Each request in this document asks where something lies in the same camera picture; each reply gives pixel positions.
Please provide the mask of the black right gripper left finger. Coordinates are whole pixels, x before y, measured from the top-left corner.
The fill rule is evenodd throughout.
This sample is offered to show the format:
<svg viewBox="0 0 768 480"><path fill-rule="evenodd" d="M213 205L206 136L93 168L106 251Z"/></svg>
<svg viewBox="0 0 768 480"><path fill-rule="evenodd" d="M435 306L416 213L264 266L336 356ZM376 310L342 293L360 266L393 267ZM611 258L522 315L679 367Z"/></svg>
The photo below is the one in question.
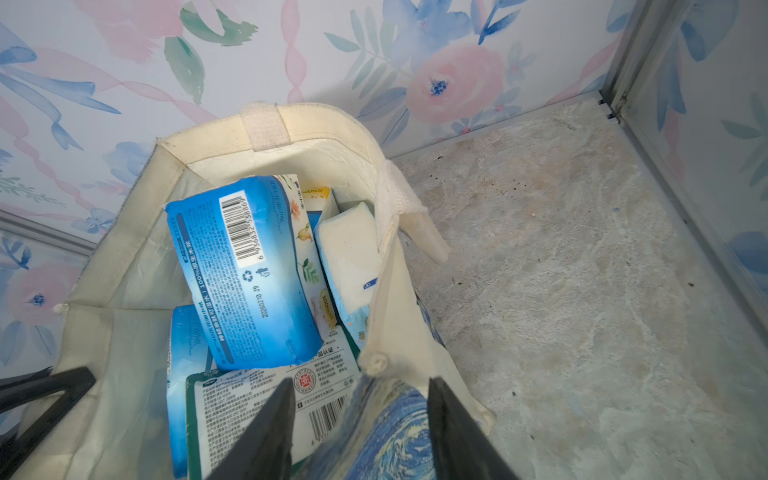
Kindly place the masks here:
<svg viewBox="0 0 768 480"><path fill-rule="evenodd" d="M284 379L208 479L289 479L295 411L292 381Z"/></svg>

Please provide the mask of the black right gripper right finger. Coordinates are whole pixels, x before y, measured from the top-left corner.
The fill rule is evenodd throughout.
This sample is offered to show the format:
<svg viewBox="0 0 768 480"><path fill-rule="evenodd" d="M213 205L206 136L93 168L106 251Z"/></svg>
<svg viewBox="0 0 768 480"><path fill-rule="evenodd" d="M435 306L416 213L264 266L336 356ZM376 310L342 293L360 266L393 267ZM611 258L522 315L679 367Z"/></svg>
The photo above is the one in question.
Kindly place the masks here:
<svg viewBox="0 0 768 480"><path fill-rule="evenodd" d="M429 380L427 416L437 479L519 479L441 377Z"/></svg>

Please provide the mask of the colourful cartoon tissue pack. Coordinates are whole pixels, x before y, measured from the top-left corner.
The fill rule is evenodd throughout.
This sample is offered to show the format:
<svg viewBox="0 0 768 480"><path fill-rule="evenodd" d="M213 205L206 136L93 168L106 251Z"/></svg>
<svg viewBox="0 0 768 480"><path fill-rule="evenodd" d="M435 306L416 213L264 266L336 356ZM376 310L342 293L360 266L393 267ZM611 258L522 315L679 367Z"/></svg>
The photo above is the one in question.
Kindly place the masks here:
<svg viewBox="0 0 768 480"><path fill-rule="evenodd" d="M246 432L274 427L293 468L336 429L360 378L342 326L310 361L273 369L196 373L186 380L188 477L207 479Z"/></svg>

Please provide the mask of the cream canvas bag starry print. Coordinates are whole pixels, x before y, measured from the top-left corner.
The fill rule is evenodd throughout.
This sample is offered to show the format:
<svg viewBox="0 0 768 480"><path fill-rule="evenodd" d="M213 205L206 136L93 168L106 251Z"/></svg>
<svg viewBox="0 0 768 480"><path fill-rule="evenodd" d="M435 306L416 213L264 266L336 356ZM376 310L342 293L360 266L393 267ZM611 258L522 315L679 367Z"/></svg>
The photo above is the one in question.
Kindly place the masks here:
<svg viewBox="0 0 768 480"><path fill-rule="evenodd" d="M506 467L414 291L448 248L370 132L252 104L160 141L65 296L16 479L485 479Z"/></svg>

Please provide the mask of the blue tissue pack barcode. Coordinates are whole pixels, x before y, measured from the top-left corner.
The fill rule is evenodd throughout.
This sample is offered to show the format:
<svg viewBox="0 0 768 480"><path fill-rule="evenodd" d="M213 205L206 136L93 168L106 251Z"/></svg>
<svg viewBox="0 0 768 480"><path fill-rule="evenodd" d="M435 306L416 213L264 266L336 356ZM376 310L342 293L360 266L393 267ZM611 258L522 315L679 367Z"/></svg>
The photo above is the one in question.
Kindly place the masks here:
<svg viewBox="0 0 768 480"><path fill-rule="evenodd" d="M192 303L224 370L303 364L324 342L298 276L287 198L274 176L246 177L165 207Z"/></svg>

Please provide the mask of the white tissue pack cartoon blue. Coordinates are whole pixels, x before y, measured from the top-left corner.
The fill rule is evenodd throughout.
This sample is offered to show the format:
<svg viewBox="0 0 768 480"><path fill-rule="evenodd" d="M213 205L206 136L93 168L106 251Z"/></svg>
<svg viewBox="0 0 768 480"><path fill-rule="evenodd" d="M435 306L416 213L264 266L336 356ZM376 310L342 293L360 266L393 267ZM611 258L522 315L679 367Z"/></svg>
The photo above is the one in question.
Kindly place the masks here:
<svg viewBox="0 0 768 480"><path fill-rule="evenodd" d="M341 320L347 326L365 323L382 265L368 205L361 202L321 221L316 240Z"/></svg>

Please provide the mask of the floral blue tissue pack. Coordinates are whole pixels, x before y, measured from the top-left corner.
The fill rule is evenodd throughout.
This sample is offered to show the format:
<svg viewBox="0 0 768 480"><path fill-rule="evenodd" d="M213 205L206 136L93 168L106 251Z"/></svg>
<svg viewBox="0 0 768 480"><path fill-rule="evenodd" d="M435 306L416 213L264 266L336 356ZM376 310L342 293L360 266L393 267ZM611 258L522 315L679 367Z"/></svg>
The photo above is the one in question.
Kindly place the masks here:
<svg viewBox="0 0 768 480"><path fill-rule="evenodd" d="M298 177L275 175L286 195L298 276L315 325L324 342L336 335L337 317L324 275L309 214L305 208Z"/></svg>

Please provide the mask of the left aluminium corner post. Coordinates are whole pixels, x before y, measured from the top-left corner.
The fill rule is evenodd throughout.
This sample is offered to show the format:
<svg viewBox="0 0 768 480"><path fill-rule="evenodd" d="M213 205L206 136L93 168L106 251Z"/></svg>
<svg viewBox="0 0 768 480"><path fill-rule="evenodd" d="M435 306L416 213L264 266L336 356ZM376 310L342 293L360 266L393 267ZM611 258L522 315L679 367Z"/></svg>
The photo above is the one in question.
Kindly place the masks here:
<svg viewBox="0 0 768 480"><path fill-rule="evenodd" d="M53 229L19 215L1 211L1 229L70 253L91 256L97 244L74 235Z"/></svg>

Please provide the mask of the aluminium corner post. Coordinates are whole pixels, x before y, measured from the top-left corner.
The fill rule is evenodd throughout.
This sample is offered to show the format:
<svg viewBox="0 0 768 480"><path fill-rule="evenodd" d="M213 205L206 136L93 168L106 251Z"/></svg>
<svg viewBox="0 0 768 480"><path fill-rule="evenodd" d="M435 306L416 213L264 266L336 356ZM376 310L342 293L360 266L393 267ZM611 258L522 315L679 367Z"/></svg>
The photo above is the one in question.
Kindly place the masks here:
<svg viewBox="0 0 768 480"><path fill-rule="evenodd" d="M692 1L682 0L636 2L599 89L601 103L610 110L609 120L619 124L625 120L622 111L658 68L692 6Z"/></svg>
<svg viewBox="0 0 768 480"><path fill-rule="evenodd" d="M1 211L1 229L70 253L91 256L97 244L74 235L53 229L19 215Z"/></svg>

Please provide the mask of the right aluminium corner post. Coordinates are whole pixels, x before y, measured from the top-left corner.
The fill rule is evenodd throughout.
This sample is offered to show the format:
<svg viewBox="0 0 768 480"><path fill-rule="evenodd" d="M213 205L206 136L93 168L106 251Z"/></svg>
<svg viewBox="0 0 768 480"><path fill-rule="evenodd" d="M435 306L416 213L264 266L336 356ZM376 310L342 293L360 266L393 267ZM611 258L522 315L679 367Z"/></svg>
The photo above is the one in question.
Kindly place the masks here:
<svg viewBox="0 0 768 480"><path fill-rule="evenodd" d="M619 124L625 120L622 111L658 68L692 6L692 1L682 0L636 2L599 89L601 103L610 110L609 120Z"/></svg>

